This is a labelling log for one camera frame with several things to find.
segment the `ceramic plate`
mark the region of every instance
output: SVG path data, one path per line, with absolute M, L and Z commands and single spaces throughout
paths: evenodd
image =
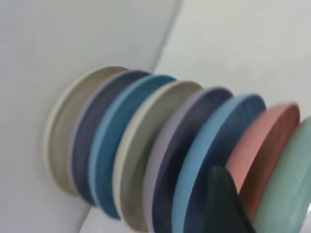
M 172 231 L 201 232 L 206 179 L 211 166 L 225 166 L 246 128 L 266 108 L 258 95 L 230 98 L 202 126 L 184 160 L 176 183 Z
M 142 184 L 152 146 L 175 110 L 201 86 L 169 83 L 154 92 L 126 127 L 114 164 L 113 191 L 117 210 L 135 231 L 148 232 L 142 210 Z
M 88 158 L 94 134 L 112 101 L 130 84 L 147 75 L 150 73 L 140 70 L 116 74 L 94 91 L 77 117 L 69 144 L 70 178 L 76 192 L 92 205 L 94 200 L 88 185 Z
M 311 202 L 311 118 L 292 135 L 264 191 L 257 232 L 299 232 Z
M 111 103 L 97 128 L 89 158 L 88 179 L 96 205 L 112 218 L 119 218 L 112 194 L 112 171 L 125 127 L 150 94 L 172 81 L 175 78 L 171 76 L 150 75 L 134 82 Z
M 226 168 L 251 221 L 277 160 L 299 123 L 296 104 L 272 107 L 245 131 L 229 157 Z
M 102 82 L 125 70 L 124 67 L 105 67 L 83 75 L 64 92 L 50 115 L 44 136 L 46 171 L 51 181 L 66 193 L 76 195 L 68 171 L 68 144 L 76 117 Z
M 171 232 L 172 201 L 189 147 L 208 117 L 232 93 L 225 88 L 200 90 L 170 117 L 150 154 L 143 183 L 144 216 L 151 232 Z

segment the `white wall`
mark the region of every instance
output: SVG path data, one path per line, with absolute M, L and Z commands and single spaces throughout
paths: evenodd
M 184 0 L 156 68 L 311 115 L 311 1 Z
M 52 189 L 42 166 L 48 114 L 89 69 L 152 69 L 176 2 L 0 2 L 0 232 L 79 231 L 89 207 Z

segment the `stacked plate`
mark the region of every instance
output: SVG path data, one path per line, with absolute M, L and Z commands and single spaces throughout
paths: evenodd
M 311 118 L 295 102 L 104 67 L 48 120 L 51 183 L 138 232 L 308 232 Z

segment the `light blue plate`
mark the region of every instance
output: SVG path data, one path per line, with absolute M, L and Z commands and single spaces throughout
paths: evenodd
M 208 169 L 225 166 L 246 128 L 265 109 L 258 95 L 234 97 L 221 105 L 202 126 L 178 176 L 172 206 L 173 233 L 201 232 Z
M 134 82 L 111 103 L 98 126 L 91 147 L 88 179 L 96 205 L 112 218 L 119 219 L 112 194 L 112 173 L 125 127 L 151 93 L 175 80 L 167 75 L 149 75 Z

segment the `white surface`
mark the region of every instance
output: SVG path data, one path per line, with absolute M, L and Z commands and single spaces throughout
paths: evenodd
M 311 114 L 311 1 L 184 0 L 156 72 Z
M 135 233 L 124 222 L 109 219 L 100 209 L 92 208 L 80 233 Z
M 49 186 L 42 135 L 79 74 L 151 69 L 175 0 L 0 2 L 0 232 L 76 233 L 88 206 Z M 107 220 L 105 230 L 118 232 Z

